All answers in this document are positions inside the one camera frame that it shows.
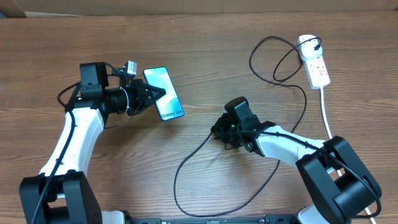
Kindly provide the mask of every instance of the wooden table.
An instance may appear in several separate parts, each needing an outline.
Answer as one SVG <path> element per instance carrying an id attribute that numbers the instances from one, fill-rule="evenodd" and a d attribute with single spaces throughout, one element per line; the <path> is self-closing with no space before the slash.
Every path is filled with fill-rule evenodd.
<path id="1" fill-rule="evenodd" d="M 187 218 L 174 203 L 175 171 L 210 132 L 225 103 L 245 96 L 261 121 L 287 130 L 299 118 L 301 92 L 260 81 L 248 58 L 264 37 L 295 42 L 302 34 L 323 39 L 332 80 L 325 94 L 333 134 L 350 142 L 382 187 L 383 210 L 376 220 L 397 223 L 397 25 L 394 11 L 0 20 L 0 223 L 25 223 L 19 184 L 49 159 L 64 124 L 56 96 L 80 80 L 79 64 L 107 61 L 121 66 L 127 60 L 138 63 L 139 74 L 145 68 L 167 67 L 186 114 L 161 122 L 152 106 L 127 126 L 103 131 L 89 166 L 91 188 L 103 210 Z M 257 51 L 253 65 L 271 78 L 288 50 L 272 40 Z M 292 54 L 278 77 L 298 65 Z M 308 96 L 296 133 L 326 139 L 319 92 L 309 88 L 305 70 L 288 83 L 301 85 Z M 128 119 L 112 115 L 107 125 Z M 181 206 L 197 214 L 235 208 L 263 184 L 275 164 L 275 159 L 244 149 L 225 151 L 220 142 L 209 141 L 180 172 Z M 310 202 L 299 173 L 282 163 L 255 200 L 227 217 L 295 213 Z"/>

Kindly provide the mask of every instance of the phone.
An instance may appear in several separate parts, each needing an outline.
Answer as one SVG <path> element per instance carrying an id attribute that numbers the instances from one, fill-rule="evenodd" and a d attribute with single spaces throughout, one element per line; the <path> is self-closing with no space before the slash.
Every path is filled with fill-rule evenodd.
<path id="1" fill-rule="evenodd" d="M 165 67 L 149 68 L 145 69 L 143 74 L 149 85 L 166 90 L 166 95 L 156 101 L 156 108 L 162 121 L 184 116 L 184 110 L 167 69 Z"/>

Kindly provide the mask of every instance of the white power adapter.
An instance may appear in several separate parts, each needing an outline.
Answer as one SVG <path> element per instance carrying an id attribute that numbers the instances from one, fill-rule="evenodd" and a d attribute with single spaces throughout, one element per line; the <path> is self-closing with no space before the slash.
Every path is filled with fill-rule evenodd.
<path id="1" fill-rule="evenodd" d="M 308 39 L 314 38 L 314 35 L 306 34 L 298 38 L 298 44 Z M 300 57 L 304 62 L 305 71 L 310 82 L 311 89 L 319 90 L 330 84 L 328 70 L 322 57 L 322 47 L 315 50 L 318 40 L 310 40 L 300 46 Z"/>

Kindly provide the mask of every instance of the plug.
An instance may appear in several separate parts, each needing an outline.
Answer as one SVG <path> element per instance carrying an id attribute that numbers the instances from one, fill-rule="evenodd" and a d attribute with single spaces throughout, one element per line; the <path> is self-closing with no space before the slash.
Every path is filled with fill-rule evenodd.
<path id="1" fill-rule="evenodd" d="M 315 38 L 315 36 L 310 34 L 301 35 L 300 37 L 298 37 L 297 42 L 301 44 L 302 42 L 305 42 L 306 40 L 311 38 Z M 316 59 L 319 56 L 321 56 L 323 53 L 323 49 L 321 45 L 318 43 L 317 39 L 305 42 L 300 46 L 300 50 L 301 50 L 300 57 L 303 61 Z"/>
<path id="2" fill-rule="evenodd" d="M 301 35 L 298 44 L 314 38 L 314 35 Z M 303 60 L 305 72 L 311 89 L 319 90 L 330 84 L 328 70 L 322 56 L 323 50 L 317 39 L 310 40 L 300 46 L 300 57 Z"/>

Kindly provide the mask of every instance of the white cord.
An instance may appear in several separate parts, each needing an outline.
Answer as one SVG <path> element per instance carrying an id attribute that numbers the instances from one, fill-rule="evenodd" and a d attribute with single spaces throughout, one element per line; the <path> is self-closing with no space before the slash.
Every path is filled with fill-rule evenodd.
<path id="1" fill-rule="evenodd" d="M 331 139 L 332 135 L 331 135 L 331 131 L 330 131 L 330 128 L 329 128 L 328 119 L 326 118 L 325 96 L 323 94 L 323 87 L 321 87 L 319 90 L 320 90 L 320 93 L 321 93 L 321 110 L 322 110 L 323 122 L 325 123 L 326 132 L 328 133 L 329 139 Z M 337 174 L 338 174 L 339 177 L 342 176 L 340 170 L 337 170 Z M 365 211 L 366 211 L 366 213 L 368 215 L 371 214 L 371 211 L 367 207 L 365 208 Z M 370 220 L 371 220 L 372 224 L 376 224 L 376 221 L 374 220 L 374 218 L 370 218 Z"/>

